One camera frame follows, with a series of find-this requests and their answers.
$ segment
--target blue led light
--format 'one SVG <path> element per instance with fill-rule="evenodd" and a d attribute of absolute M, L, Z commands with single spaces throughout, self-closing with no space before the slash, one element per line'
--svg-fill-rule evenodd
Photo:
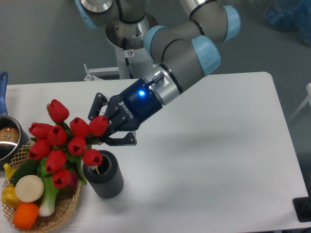
<path fill-rule="evenodd" d="M 142 90 L 138 91 L 139 96 L 143 97 L 146 95 L 146 93 Z"/>

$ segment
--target fake fruit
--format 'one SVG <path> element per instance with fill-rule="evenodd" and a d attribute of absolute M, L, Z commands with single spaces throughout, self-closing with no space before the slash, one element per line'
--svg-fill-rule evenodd
<path fill-rule="evenodd" d="M 39 207 L 34 203 L 22 203 L 16 209 L 13 223 L 17 228 L 28 230 L 30 229 L 39 214 Z"/>

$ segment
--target yellow bell pepper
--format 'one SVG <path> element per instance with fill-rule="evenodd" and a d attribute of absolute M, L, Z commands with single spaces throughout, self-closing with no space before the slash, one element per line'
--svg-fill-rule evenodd
<path fill-rule="evenodd" d="M 16 169 L 11 168 L 9 164 L 4 164 L 3 168 L 5 170 L 5 176 L 8 178 L 8 180 L 11 180 L 11 177 L 14 172 L 16 172 Z"/>
<path fill-rule="evenodd" d="M 17 198 L 15 194 L 15 187 L 12 184 L 9 186 L 6 186 L 2 190 L 1 201 L 4 204 L 13 207 L 14 209 L 18 208 L 19 205 L 22 204 L 22 201 Z"/>

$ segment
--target white table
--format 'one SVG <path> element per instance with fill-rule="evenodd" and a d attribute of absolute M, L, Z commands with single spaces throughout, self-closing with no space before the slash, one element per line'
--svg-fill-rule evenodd
<path fill-rule="evenodd" d="M 27 131 L 58 99 L 87 120 L 97 92 L 133 80 L 11 85 L 9 115 Z M 114 153 L 124 177 L 115 198 L 82 187 L 75 214 L 55 232 L 237 233 L 305 228 L 293 198 L 307 191 L 268 73 L 210 75 L 144 122 L 134 147 Z M 4 173 L 0 173 L 0 182 Z M 3 215 L 1 232 L 15 232 Z"/>

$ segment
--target black cylindrical holder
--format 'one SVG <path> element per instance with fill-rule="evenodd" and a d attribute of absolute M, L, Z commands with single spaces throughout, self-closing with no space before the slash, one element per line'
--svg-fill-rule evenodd
<path fill-rule="evenodd" d="M 99 151 L 102 154 L 103 162 L 96 170 L 83 164 L 83 173 L 98 196 L 102 198 L 113 198 L 123 189 L 123 177 L 117 158 L 106 150 Z"/>

